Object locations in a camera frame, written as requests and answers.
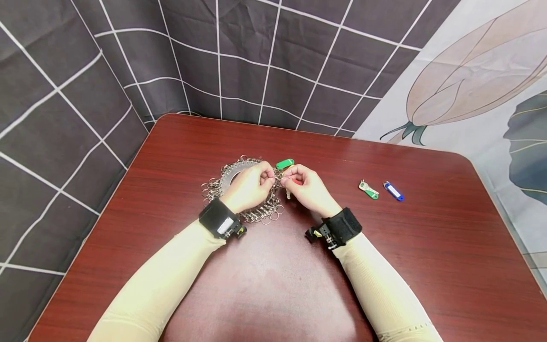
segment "white grid line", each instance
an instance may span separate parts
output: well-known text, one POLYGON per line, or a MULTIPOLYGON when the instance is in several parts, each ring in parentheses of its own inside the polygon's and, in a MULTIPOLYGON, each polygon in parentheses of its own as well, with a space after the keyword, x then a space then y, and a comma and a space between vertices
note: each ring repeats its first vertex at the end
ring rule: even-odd
MULTIPOLYGON (((160 31, 156 31, 156 30, 151 30, 149 28, 121 28, 119 30, 114 30, 114 31, 106 31, 106 32, 101 32, 101 33, 98 33, 95 35, 95 37, 103 37, 103 36, 106 36, 108 34, 114 34, 114 33, 125 33, 125 32, 151 32, 151 33, 156 33, 156 34, 160 34, 166 38, 169 38, 168 35, 166 35, 165 33, 163 32, 160 32, 160 31)), ((204 52, 204 53, 208 53, 208 54, 211 54, 211 55, 217 55, 216 52, 213 52, 213 51, 208 51, 208 50, 203 50, 203 49, 200 49, 200 48, 196 48, 196 47, 193 47, 191 45, 188 45, 188 44, 184 44, 176 39, 174 39, 173 37, 171 37, 171 40, 174 41, 175 43, 177 44, 180 44, 180 45, 183 45, 189 49, 193 49, 193 50, 196 50, 196 51, 201 51, 201 52, 204 52)), ((246 58, 243 58, 243 57, 239 57, 239 56, 236 56, 236 55, 229 55, 229 54, 219 54, 220 56, 222 57, 228 57, 228 58, 236 58, 236 59, 240 59, 242 61, 245 61, 245 62, 248 62, 248 63, 251 63, 251 64, 254 64, 254 65, 259 65, 259 66, 263 66, 263 67, 267 67, 268 65, 270 66, 270 68, 273 68, 273 69, 277 69, 279 71, 283 71, 283 72, 286 72, 288 74, 291 74, 291 75, 294 75, 296 77, 299 77, 303 80, 306 80, 308 82, 311 82, 311 83, 315 83, 315 81, 313 79, 310 79, 308 77, 305 77, 305 76, 302 76, 300 74, 297 74, 293 71, 290 71, 290 70, 287 70, 287 69, 283 69, 281 67, 278 67, 278 66, 275 66, 275 65, 271 65, 271 64, 264 64, 264 63, 259 63, 259 62, 254 62, 254 61, 251 61, 251 60, 248 60, 246 58)), ((131 83, 129 85, 126 85, 126 86, 123 86, 124 89, 126 89, 127 87, 129 86, 133 86, 133 85, 136 85, 136 83, 131 83)), ((354 92, 354 91, 351 91, 351 90, 346 90, 346 89, 342 89, 342 88, 337 88, 335 86, 332 86, 332 85, 328 85, 328 84, 324 84, 324 83, 321 83, 321 82, 318 82, 317 85, 322 85, 324 87, 327 87, 327 88, 331 88, 331 89, 334 89, 334 90, 338 90, 338 91, 342 91, 342 92, 346 92, 348 94, 352 94, 352 95, 356 95, 356 96, 360 96, 362 97, 363 95, 362 94, 359 94, 357 92, 354 92)), ((382 98, 380 97, 375 97, 375 96, 369 96, 369 95, 365 95, 366 98, 371 98, 371 99, 374 99, 374 100, 381 100, 382 98)))
POLYGON ((177 65, 178 76, 181 78, 182 91, 184 92, 184 97, 186 97, 186 106, 188 107, 188 111, 191 111, 190 102, 188 102, 188 96, 186 95, 186 88, 184 87, 184 82, 182 82, 181 69, 178 67, 177 55, 174 53, 173 40, 171 39, 171 35, 169 34, 169 28, 167 28, 167 21, 165 20, 164 9, 161 6, 161 1, 160 0, 158 0, 158 5, 160 6, 161 17, 164 20, 165 32, 167 32, 167 36, 169 37, 169 43, 171 44, 171 50, 173 51, 174 62, 177 65))
POLYGON ((23 266, 23 265, 7 264, 7 263, 0 263, 0 267, 1 267, 2 269, 4 269, 4 268, 13 268, 13 269, 15 269, 15 270, 23 270, 23 271, 30 271, 30 272, 46 273, 46 274, 53 274, 53 275, 60 275, 60 276, 65 275, 64 272, 46 270, 46 269, 42 269, 42 268, 29 267, 29 266, 23 266))
MULTIPOLYGON (((16 161, 15 159, 7 156, 6 154, 0 152, 0 158, 3 158, 5 159, 7 162, 13 164, 15 167, 17 167, 18 169, 22 170, 22 171, 25 171, 27 174, 31 175, 32 177, 36 178, 37 180, 41 181, 42 183, 44 183, 45 185, 47 185, 48 187, 52 188, 53 190, 57 190, 59 191, 60 188, 57 187, 56 185, 54 185, 53 183, 49 182, 47 179, 45 179, 44 177, 40 176, 39 174, 37 174, 36 172, 30 170, 28 167, 26 167, 25 165, 19 163, 18 161, 16 161)), ((75 198, 74 196, 72 196, 71 194, 65 192, 65 191, 61 191, 61 194, 63 194, 64 196, 70 198, 71 200, 73 200, 74 202, 78 203, 79 205, 81 205, 82 207, 86 208, 87 210, 91 211, 92 213, 94 213, 95 215, 99 216, 99 213, 95 210, 93 210, 91 207, 89 207, 87 204, 83 203, 82 201, 78 200, 77 198, 75 198)))
MULTIPOLYGON (((174 81, 179 81, 179 82, 182 82, 184 83, 184 81, 181 81, 180 78, 176 78, 176 77, 169 77, 169 76, 164 76, 164 77, 156 77, 156 78, 153 78, 151 80, 148 80, 148 81, 144 81, 144 82, 138 82, 138 84, 148 84, 148 83, 152 83, 152 82, 155 82, 155 81, 158 81, 160 79, 172 79, 174 81)), ((131 83, 131 84, 128 84, 124 87, 124 89, 127 89, 129 87, 132 87, 132 86, 135 86, 137 85, 137 83, 131 83)))
POLYGON ((220 80, 220 25, 218 19, 218 0, 214 2, 214 11, 217 22, 217 59, 218 59, 218 95, 220 95, 220 119, 222 120, 222 81, 220 80))
MULTIPOLYGON (((51 78, 45 73, 45 71, 41 68, 41 66, 34 60, 34 58, 28 53, 26 48, 15 38, 15 36, 8 30, 8 28, 0 21, 0 28, 8 35, 8 37, 11 39, 11 41, 14 42, 15 45, 23 52, 23 54, 28 58, 28 60, 34 65, 34 67, 42 74, 42 76, 51 84, 51 86, 57 90, 59 95, 63 98, 63 100, 72 108, 72 110, 80 117, 80 119, 84 122, 84 124, 95 134, 99 140, 101 139, 101 136, 97 131, 91 126, 91 124, 84 118, 84 116, 80 113, 80 111, 74 106, 74 104, 66 97, 66 95, 62 92, 62 90, 59 89, 59 87, 51 80, 51 78)), ((114 153, 114 151, 110 148, 106 142, 103 142, 104 146, 112 153, 112 155, 116 158, 118 162, 123 166, 125 170, 127 170, 127 167, 125 167, 124 163, 118 158, 118 156, 114 153)))
MULTIPOLYGON (((154 78, 153 80, 160 80, 160 79, 173 79, 173 78, 172 78, 172 77, 157 77, 157 78, 154 78)), ((189 87, 191 87, 191 88, 193 88, 193 89, 195 89, 195 90, 197 90, 197 91, 199 91, 199 92, 202 92, 202 93, 207 94, 207 95, 210 95, 210 96, 218 97, 220 100, 222 100, 222 99, 224 99, 224 100, 238 100, 238 101, 246 102, 246 103, 249 103, 250 105, 255 105, 255 106, 258 106, 258 107, 264 106, 264 107, 266 107, 266 108, 277 109, 277 110, 282 111, 282 112, 285 112, 285 113, 287 113, 287 114, 289 114, 289 115, 291 115, 291 116, 293 116, 293 117, 295 117, 295 118, 297 118, 297 119, 300 119, 299 116, 297 116, 297 115, 295 115, 295 114, 293 114, 293 113, 291 113, 291 112, 289 112, 289 111, 287 111, 287 110, 285 110, 285 109, 283 109, 283 108, 274 107, 274 106, 268 106, 268 105, 264 105, 264 104, 261 105, 261 104, 259 104, 259 103, 254 103, 254 102, 251 102, 251 101, 247 101, 247 100, 244 100, 244 99, 239 98, 239 97, 219 96, 219 95, 216 95, 216 94, 212 94, 212 93, 210 93, 210 92, 208 92, 208 91, 201 90, 201 89, 199 89, 199 88, 197 88, 197 87, 191 85, 191 84, 188 83, 188 82, 185 82, 185 81, 182 81, 182 82, 184 82, 185 85, 187 85, 187 86, 189 86, 189 87)), ((310 123, 310 124, 314 124, 314 125, 319 125, 319 126, 328 127, 328 128, 334 128, 334 129, 337 129, 337 128, 338 128, 338 127, 334 127, 334 126, 329 126, 329 125, 325 125, 325 124, 320 124, 320 123, 317 123, 317 122, 314 122, 314 121, 310 121, 310 120, 306 120, 306 119, 302 119, 302 121, 307 122, 307 123, 310 123)), ((346 131, 346 132, 350 132, 350 133, 355 133, 355 131, 351 131, 351 130, 346 130, 346 129, 341 129, 341 130, 342 130, 342 131, 346 131)))
MULTIPOLYGON (((112 31, 114 31, 114 25, 112 25, 112 21, 110 20, 110 16, 108 15, 108 12, 106 11, 106 7, 104 6, 103 0, 98 0, 101 3, 101 7, 104 12, 104 16, 106 17, 106 20, 108 21, 108 24, 112 31)), ((124 48, 121 46, 120 38, 118 37, 118 34, 116 32, 114 33, 114 38, 116 39, 116 42, 118 42, 118 47, 120 48, 121 54, 124 57, 125 63, 127 64, 127 68, 129 69, 129 72, 131 73, 131 76, 133 76, 133 80, 135 82, 137 81, 137 77, 135 76, 135 73, 133 72, 133 68, 131 68, 131 64, 129 63, 129 60, 127 59, 127 56, 125 55, 124 48)), ((144 104, 146 105, 146 108, 148 109, 148 112, 150 113, 150 117, 155 121, 154 115, 152 114, 152 110, 150 109, 150 106, 148 106, 148 102, 146 101, 146 98, 144 97, 144 93, 142 92, 141 86, 137 85, 138 91, 141 93, 142 100, 144 101, 144 104)))
MULTIPOLYGON (((95 39, 95 36, 93 36, 93 33, 91 33, 91 30, 89 29, 87 23, 85 22, 84 20, 84 17, 82 17, 80 11, 78 10, 78 7, 76 7, 76 4, 74 3, 74 0, 71 0, 72 2, 72 6, 74 7, 74 9, 76 10, 76 13, 78 13, 78 16, 80 17, 82 23, 84 23, 84 26, 85 26, 85 29, 89 32, 89 35, 91 36, 91 39, 93 39, 93 41, 95 42, 95 45, 97 46, 97 49, 101 50, 101 47, 99 46, 99 44, 97 43, 97 40, 95 39)), ((108 68, 110 69, 110 72, 112 72, 112 75, 114 76, 114 78, 116 79, 116 81, 118 82, 118 84, 120 85, 120 88, 123 88, 123 86, 121 85, 121 82, 120 80, 118 79, 118 76, 116 76, 116 74, 114 73, 114 70, 112 69, 112 67, 110 66, 110 63, 108 62, 108 60, 106 59, 106 57, 103 55, 103 59, 104 61, 106 62, 106 65, 108 66, 108 68)), ((131 101, 131 99, 129 98, 129 96, 127 95, 127 93, 125 92, 125 90, 123 90, 124 94, 125 94, 125 97, 127 97, 127 100, 129 101, 129 103, 132 105, 133 102, 131 101)), ((142 119, 141 117, 138 115, 137 111, 135 111, 135 115, 138 117, 138 119, 141 121, 142 123, 142 119)), ((148 132, 148 129, 146 128, 146 126, 144 126, 144 123, 142 124, 142 126, 144 127, 144 129, 146 130, 146 132, 148 132)))
POLYGON ((301 16, 305 16, 307 18, 310 18, 310 19, 314 19, 314 20, 317 20, 317 21, 320 21, 322 23, 325 23, 327 25, 330 25, 330 26, 334 26, 334 27, 338 27, 338 28, 342 28, 343 30, 347 30, 347 31, 350 31, 350 32, 353 32, 353 33, 356 33, 360 36, 364 36, 364 37, 368 37, 368 38, 371 38, 371 39, 374 39, 374 40, 379 40, 381 42, 384 42, 384 43, 387 43, 387 44, 390 44, 390 45, 400 45, 400 47, 402 48, 405 48, 405 49, 409 49, 409 50, 414 50, 414 51, 421 51, 422 49, 420 48, 417 48, 417 47, 412 47, 412 46, 409 46, 409 45, 404 45, 404 44, 400 44, 400 43, 397 43, 397 42, 394 42, 392 40, 389 40, 389 39, 385 39, 385 38, 382 38, 382 37, 378 37, 378 36, 375 36, 373 34, 368 34, 368 33, 365 33, 365 32, 361 32, 359 30, 356 30, 354 28, 350 28, 350 27, 347 27, 347 26, 344 26, 343 25, 343 21, 341 24, 337 24, 335 22, 332 22, 332 21, 329 21, 327 19, 323 19, 321 17, 318 17, 318 16, 315 16, 313 14, 309 14, 309 13, 306 13, 306 12, 302 12, 302 11, 299 11, 297 9, 294 9, 294 8, 291 8, 291 7, 287 7, 287 6, 283 6, 281 5, 281 3, 275 3, 275 2, 271 2, 269 0, 257 0, 259 2, 262 2, 262 3, 265 3, 265 4, 268 4, 268 5, 271 5, 271 6, 274 6, 274 7, 279 7, 279 8, 282 8, 288 12, 292 12, 292 13, 295 13, 295 14, 299 14, 301 16))
POLYGON ((279 0, 280 6, 277 8, 277 15, 275 18, 275 26, 273 27, 272 46, 270 47, 270 58, 268 59, 268 69, 266 70, 266 80, 264 81, 264 92, 262 93, 262 102, 260 103, 260 113, 258 114, 258 125, 260 126, 260 120, 262 119, 262 109, 264 108, 264 98, 266 97, 266 88, 268 86, 268 77, 270 76, 270 67, 272 65, 272 56, 274 55, 275 37, 277 35, 277 25, 279 24, 279 14, 281 13, 281 3, 283 0, 279 0))
POLYGON ((54 88, 53 91, 49 92, 49 94, 42 97, 40 100, 38 100, 35 104, 30 106, 20 117, 18 117, 16 120, 14 120, 11 124, 9 124, 2 132, 0 132, 0 139, 2 139, 6 134, 10 133, 15 127, 17 127, 20 123, 22 123, 36 108, 38 108, 42 103, 46 102, 50 98, 52 98, 55 94, 57 94, 60 90, 62 90, 64 87, 66 87, 68 84, 70 84, 72 81, 74 81, 78 76, 83 74, 87 69, 92 67, 102 56, 102 50, 99 51, 99 54, 91 61, 89 62, 85 67, 80 69, 77 73, 72 75, 69 79, 64 81, 58 88, 54 88))
MULTIPOLYGON (((195 116, 203 118, 203 115, 198 114, 196 112, 190 112, 190 111, 180 111, 180 112, 177 112, 176 114, 185 114, 185 115, 190 115, 190 116, 195 115, 195 116)), ((150 120, 150 121, 145 122, 145 124, 149 124, 149 123, 153 123, 153 122, 154 122, 153 120, 150 120)))
POLYGON ((416 24, 418 23, 418 20, 422 17, 422 14, 426 11, 427 7, 429 6, 429 4, 431 3, 432 0, 429 0, 422 8, 422 11, 418 14, 418 17, 416 17, 416 20, 414 20, 414 22, 412 23, 412 25, 410 26, 410 28, 408 29, 408 31, 405 33, 405 35, 401 38, 401 41, 399 42, 399 44, 395 47, 395 49, 393 50, 393 52, 391 53, 391 55, 389 56, 389 58, 387 59, 387 61, 383 64, 382 68, 378 71, 378 74, 376 74, 376 77, 373 79, 373 81, 369 84, 369 86, 367 87, 367 89, 365 90, 365 92, 363 93, 363 96, 359 99, 359 101, 357 101, 357 103, 355 104, 355 106, 353 106, 353 108, 351 109, 350 113, 348 114, 348 116, 346 117, 346 119, 344 120, 344 122, 342 122, 342 124, 340 125, 340 127, 338 127, 338 130, 336 131, 336 133, 334 133, 334 135, 336 136, 338 134, 338 132, 340 132, 340 130, 342 129, 342 127, 346 124, 347 120, 350 118, 351 114, 353 114, 353 112, 355 111, 355 109, 357 108, 357 106, 359 106, 359 104, 361 103, 361 100, 363 100, 363 98, 365 97, 365 95, 369 92, 369 90, 373 87, 374 83, 376 82, 376 80, 378 79, 378 77, 380 76, 380 74, 382 73, 382 71, 386 68, 386 66, 388 65, 388 63, 391 61, 391 58, 393 58, 393 56, 395 55, 395 53, 399 50, 402 42, 405 41, 406 37, 410 34, 410 31, 412 31, 412 29, 414 28, 414 26, 416 26, 416 24))
POLYGON ((327 56, 325 57, 325 60, 323 61, 323 65, 321 66, 321 70, 319 70, 319 75, 317 75, 317 79, 313 83, 313 88, 311 89, 310 96, 308 97, 308 100, 306 102, 306 105, 304 106, 304 110, 302 111, 302 115, 300 116, 298 123, 296 125, 296 130, 298 130, 298 127, 300 126, 300 123, 302 122, 302 118, 304 117, 304 114, 306 113, 307 106, 310 104, 311 97, 313 96, 313 93, 315 92, 315 88, 317 88, 317 83, 319 82, 319 79, 321 78, 321 75, 323 74, 323 70, 325 69, 325 65, 327 65, 327 61, 329 60, 330 53, 334 49, 334 44, 336 44, 336 40, 338 39, 338 35, 340 34, 340 30, 342 29, 342 26, 344 25, 344 21, 346 21, 347 14, 350 12, 351 5, 353 3, 353 0, 350 0, 350 3, 347 5, 346 12, 344 13, 344 16, 342 18, 342 21, 340 22, 340 26, 338 27, 338 30, 336 31, 336 35, 334 36, 333 42, 330 45, 329 51, 327 52, 327 56))
POLYGON ((17 250, 19 249, 19 247, 21 246, 21 244, 23 243, 23 241, 25 240, 25 238, 27 237, 27 235, 32 231, 32 229, 44 218, 44 216, 48 213, 49 211, 49 208, 51 208, 51 206, 53 205, 53 203, 55 202, 55 200, 57 199, 57 197, 59 197, 60 194, 64 194, 65 193, 65 188, 70 184, 70 182, 72 181, 72 179, 76 176, 76 174, 78 173, 78 171, 80 171, 80 169, 82 168, 82 166, 84 165, 84 163, 86 162, 86 160, 88 159, 88 157, 91 155, 91 153, 93 153, 93 151, 95 151, 95 149, 97 147, 99 147, 101 145, 101 143, 104 143, 104 140, 106 138, 108 138, 108 136, 110 135, 110 133, 112 133, 116 127, 118 127, 118 125, 125 119, 125 117, 129 114, 129 111, 131 110, 132 106, 129 106, 129 109, 125 112, 125 114, 121 117, 121 119, 118 120, 118 122, 108 131, 108 133, 106 133, 106 135, 103 137, 103 138, 100 138, 99 142, 97 142, 95 144, 95 146, 93 146, 89 151, 88 153, 83 157, 82 161, 80 162, 80 164, 78 165, 78 167, 76 167, 76 169, 74 170, 74 172, 72 172, 71 176, 65 181, 65 183, 63 184, 63 186, 57 190, 57 193, 53 196, 53 198, 49 201, 49 203, 46 205, 44 211, 42 212, 42 214, 36 219, 36 221, 34 221, 30 227, 27 228, 27 230, 23 233, 23 235, 21 236, 21 238, 19 238, 17 244, 15 245, 15 247, 13 248, 13 250, 11 251, 11 253, 9 254, 8 258, 6 259, 5 261, 5 264, 0 268, 0 275, 2 274, 2 272, 4 271, 4 269, 7 267, 7 264, 9 264, 9 262, 11 261, 11 259, 13 258, 13 256, 16 254, 17 250))
POLYGON ((197 115, 198 117, 202 117, 203 118, 203 115, 199 114, 199 113, 196 113, 196 112, 190 112, 190 111, 180 111, 180 112, 177 112, 177 114, 184 114, 184 113, 188 113, 190 116, 193 114, 193 115, 197 115))
POLYGON ((197 88, 197 87, 191 85, 191 84, 188 83, 188 82, 185 82, 185 81, 183 81, 183 82, 184 82, 184 84, 186 84, 187 86, 189 86, 189 87, 191 87, 191 88, 194 88, 195 90, 200 91, 200 92, 202 92, 202 93, 204 93, 204 94, 211 95, 211 96, 215 96, 215 97, 221 97, 221 96, 219 96, 219 95, 217 95, 217 94, 213 94, 213 93, 211 93, 211 92, 207 92, 207 91, 201 90, 201 89, 199 89, 199 88, 197 88))

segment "beige arm sleeve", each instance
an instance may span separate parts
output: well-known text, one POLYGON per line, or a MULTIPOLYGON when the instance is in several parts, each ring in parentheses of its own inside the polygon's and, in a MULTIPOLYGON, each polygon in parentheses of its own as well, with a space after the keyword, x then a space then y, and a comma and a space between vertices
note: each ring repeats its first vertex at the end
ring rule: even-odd
POLYGON ((158 341, 205 260, 224 244, 194 221, 133 274, 88 341, 158 341))
POLYGON ((380 342, 442 341, 414 292, 362 233, 333 252, 380 342))

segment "leaf illustration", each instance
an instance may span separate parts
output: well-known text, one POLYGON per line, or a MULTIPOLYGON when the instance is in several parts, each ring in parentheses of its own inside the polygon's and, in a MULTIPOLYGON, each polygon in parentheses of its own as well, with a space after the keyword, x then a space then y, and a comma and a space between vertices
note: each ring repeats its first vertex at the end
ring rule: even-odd
MULTIPOLYGON (((444 50, 418 76, 406 113, 414 134, 490 111, 537 81, 547 67, 547 1, 528 0, 444 50)), ((397 134, 390 143, 406 135, 397 134)), ((421 144, 419 138, 414 143, 421 144)))
POLYGON ((516 107, 503 136, 511 141, 509 179, 547 205, 547 91, 516 107))

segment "key tag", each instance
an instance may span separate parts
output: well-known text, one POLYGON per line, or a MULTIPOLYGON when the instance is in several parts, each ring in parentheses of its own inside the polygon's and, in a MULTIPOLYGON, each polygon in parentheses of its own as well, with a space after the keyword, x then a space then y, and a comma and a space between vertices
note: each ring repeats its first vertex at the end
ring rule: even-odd
POLYGON ((294 165, 294 159, 289 158, 289 159, 285 159, 285 160, 282 160, 279 163, 277 163, 275 165, 275 168, 278 169, 278 170, 283 170, 283 169, 286 169, 289 166, 293 166, 293 165, 294 165))
POLYGON ((368 184, 366 184, 364 179, 361 179, 361 182, 359 183, 359 189, 364 191, 373 200, 377 200, 380 196, 380 193, 372 189, 368 184))
POLYGON ((395 189, 395 187, 389 183, 388 181, 385 181, 383 183, 383 187, 389 191, 390 194, 393 195, 393 197, 395 197, 398 201, 402 201, 405 199, 405 196, 403 196, 400 192, 397 191, 397 189, 395 189))

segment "left hand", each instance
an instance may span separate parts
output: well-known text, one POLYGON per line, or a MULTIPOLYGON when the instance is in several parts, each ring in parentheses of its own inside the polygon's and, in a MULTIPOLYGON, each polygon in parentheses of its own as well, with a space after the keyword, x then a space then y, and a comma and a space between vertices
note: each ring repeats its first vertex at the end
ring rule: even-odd
POLYGON ((263 161, 239 173, 220 200, 237 214, 262 203, 274 184, 274 169, 263 161))

